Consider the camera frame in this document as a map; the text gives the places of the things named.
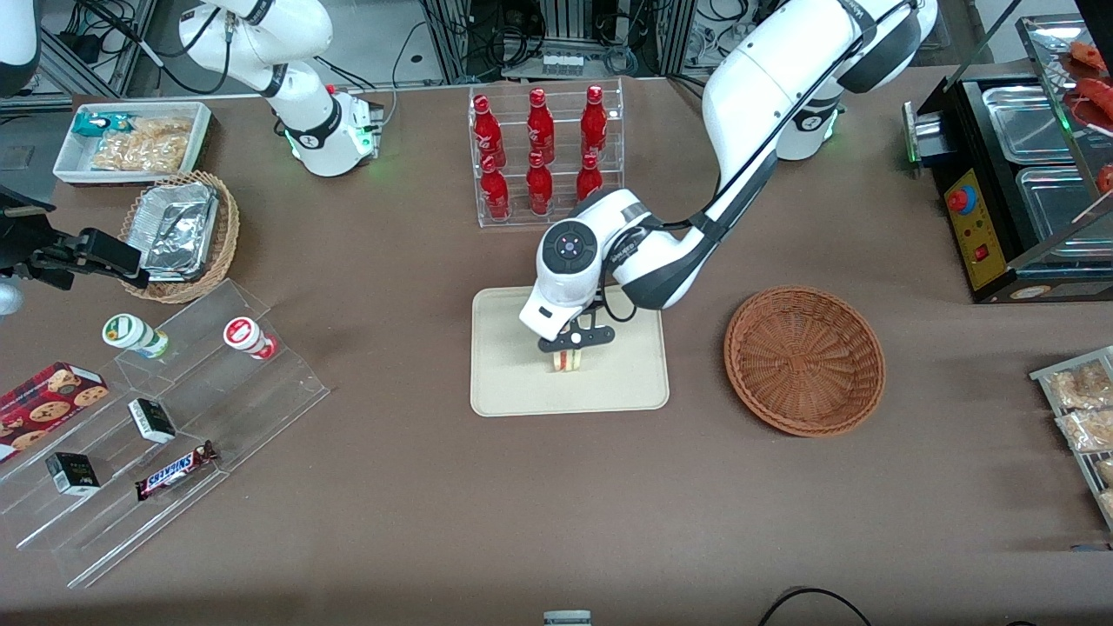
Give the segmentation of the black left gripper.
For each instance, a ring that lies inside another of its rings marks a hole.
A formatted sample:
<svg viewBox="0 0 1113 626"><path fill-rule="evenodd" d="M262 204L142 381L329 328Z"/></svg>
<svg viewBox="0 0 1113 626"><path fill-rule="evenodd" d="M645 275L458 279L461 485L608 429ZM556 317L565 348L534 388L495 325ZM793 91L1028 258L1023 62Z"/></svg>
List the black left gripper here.
<svg viewBox="0 0 1113 626"><path fill-rule="evenodd" d="M592 304L584 313L572 317L569 323L561 327L553 340L540 338L536 341L536 348L542 353L546 353L550 361L556 362L556 353L559 352L574 352L574 358L581 359L583 349L605 345L615 341L615 329L601 325L595 321L597 313L601 309L601 304Z"/></svg>

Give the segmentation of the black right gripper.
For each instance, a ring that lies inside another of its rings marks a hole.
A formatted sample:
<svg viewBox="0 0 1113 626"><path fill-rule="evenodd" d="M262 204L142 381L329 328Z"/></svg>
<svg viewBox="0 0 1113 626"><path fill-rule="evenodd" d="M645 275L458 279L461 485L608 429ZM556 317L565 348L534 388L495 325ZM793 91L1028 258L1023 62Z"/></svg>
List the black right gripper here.
<svg viewBox="0 0 1113 626"><path fill-rule="evenodd" d="M147 288L150 273L142 268L142 252L101 229L81 229L77 236L53 229L48 203L1 187L1 276L43 282L70 290L78 266L88 273L120 280L132 288Z"/></svg>

